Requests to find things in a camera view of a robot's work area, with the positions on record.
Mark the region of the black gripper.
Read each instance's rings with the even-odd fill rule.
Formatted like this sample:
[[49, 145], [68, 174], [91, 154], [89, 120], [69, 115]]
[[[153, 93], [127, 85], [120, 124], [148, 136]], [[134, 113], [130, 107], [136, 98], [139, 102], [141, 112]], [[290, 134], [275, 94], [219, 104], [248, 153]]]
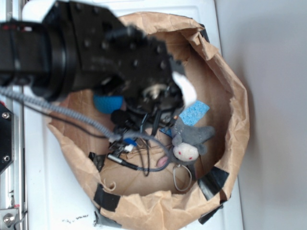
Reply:
[[132, 115], [154, 125], [174, 124], [197, 92], [165, 42], [124, 25], [109, 9], [56, 1], [45, 18], [57, 98], [85, 89], [121, 95]]

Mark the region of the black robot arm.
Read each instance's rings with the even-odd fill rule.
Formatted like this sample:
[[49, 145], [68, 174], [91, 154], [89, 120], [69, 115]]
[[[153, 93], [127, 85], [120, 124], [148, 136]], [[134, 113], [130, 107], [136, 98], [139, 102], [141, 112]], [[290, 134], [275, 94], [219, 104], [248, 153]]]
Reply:
[[166, 44], [109, 9], [56, 1], [39, 23], [0, 26], [0, 84], [28, 85], [47, 101], [92, 90], [122, 96], [135, 118], [170, 126], [193, 105], [196, 90]]

